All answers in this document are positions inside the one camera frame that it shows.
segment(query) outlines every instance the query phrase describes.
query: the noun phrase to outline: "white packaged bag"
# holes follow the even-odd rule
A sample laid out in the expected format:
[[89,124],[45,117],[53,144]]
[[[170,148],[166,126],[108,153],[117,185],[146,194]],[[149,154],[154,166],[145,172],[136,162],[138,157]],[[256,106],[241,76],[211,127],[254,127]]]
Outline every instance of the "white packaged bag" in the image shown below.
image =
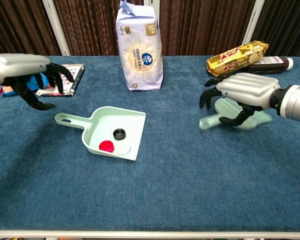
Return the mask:
[[160,29],[154,8],[122,0],[115,25],[128,89],[159,90],[164,71]]

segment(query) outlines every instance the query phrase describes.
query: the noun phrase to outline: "bottle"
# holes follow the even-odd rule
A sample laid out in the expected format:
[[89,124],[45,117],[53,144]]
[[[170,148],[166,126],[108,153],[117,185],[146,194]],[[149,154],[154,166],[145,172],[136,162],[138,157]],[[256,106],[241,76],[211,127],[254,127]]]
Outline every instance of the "bottle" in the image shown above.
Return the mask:
[[294,61],[290,57],[264,56],[260,61],[242,70],[251,74],[280,74],[285,70],[290,70],[293,65]]

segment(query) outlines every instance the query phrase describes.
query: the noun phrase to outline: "table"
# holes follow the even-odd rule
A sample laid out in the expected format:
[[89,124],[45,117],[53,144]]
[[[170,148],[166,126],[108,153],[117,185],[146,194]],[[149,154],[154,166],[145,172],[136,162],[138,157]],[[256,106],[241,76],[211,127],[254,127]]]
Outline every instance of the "table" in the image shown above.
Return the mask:
[[[159,91],[130,92],[118,56],[52,56],[86,65],[73,97],[38,111],[0,97],[0,237],[300,237],[300,123],[199,130],[207,56],[166,56]],[[279,79],[300,85],[300,57]],[[136,161],[94,155],[56,124],[101,106],[146,112]]]

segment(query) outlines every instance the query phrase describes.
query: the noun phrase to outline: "dustpan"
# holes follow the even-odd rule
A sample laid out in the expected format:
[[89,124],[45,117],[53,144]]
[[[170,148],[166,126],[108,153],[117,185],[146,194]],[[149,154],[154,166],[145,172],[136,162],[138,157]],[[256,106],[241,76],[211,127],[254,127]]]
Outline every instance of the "dustpan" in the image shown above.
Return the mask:
[[[89,118],[66,113],[59,113],[54,118],[57,124],[83,129],[82,142],[93,154],[133,161],[137,159],[146,120],[144,112],[103,106],[95,110]],[[116,129],[125,130],[123,140],[114,138],[113,132]],[[114,151],[100,150],[99,145],[103,141],[111,141]]]
[[[230,98],[220,98],[215,102],[214,109],[217,114],[200,119],[199,127],[201,130],[207,130],[221,124],[219,121],[219,118],[221,117],[227,117],[230,119],[236,118],[242,111],[242,106]],[[239,130],[249,130],[254,129],[259,124],[265,124],[270,121],[271,117],[268,114],[263,111],[255,111],[254,114],[241,125],[234,126],[234,128]]]

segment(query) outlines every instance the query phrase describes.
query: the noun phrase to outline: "silver robotic hand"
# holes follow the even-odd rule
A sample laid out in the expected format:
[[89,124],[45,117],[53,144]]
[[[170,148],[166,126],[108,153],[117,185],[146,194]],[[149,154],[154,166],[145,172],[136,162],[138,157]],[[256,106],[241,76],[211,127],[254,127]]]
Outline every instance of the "silver robotic hand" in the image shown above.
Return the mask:
[[231,126],[239,126],[255,111],[276,109],[279,116],[300,122],[300,86],[289,85],[281,88],[278,79],[251,73],[237,73],[232,76],[218,76],[205,83],[200,97],[200,108],[211,108],[211,99],[224,96],[235,100],[242,111],[234,118],[221,117],[219,121]]
[[0,54],[0,85],[11,86],[31,107],[38,110],[48,110],[55,107],[51,103],[42,103],[27,87],[27,82],[34,76],[39,88],[43,88],[40,73],[44,74],[51,87],[57,86],[59,93],[63,92],[60,74],[73,82],[74,78],[67,68],[52,63],[49,58],[41,55],[3,53]]

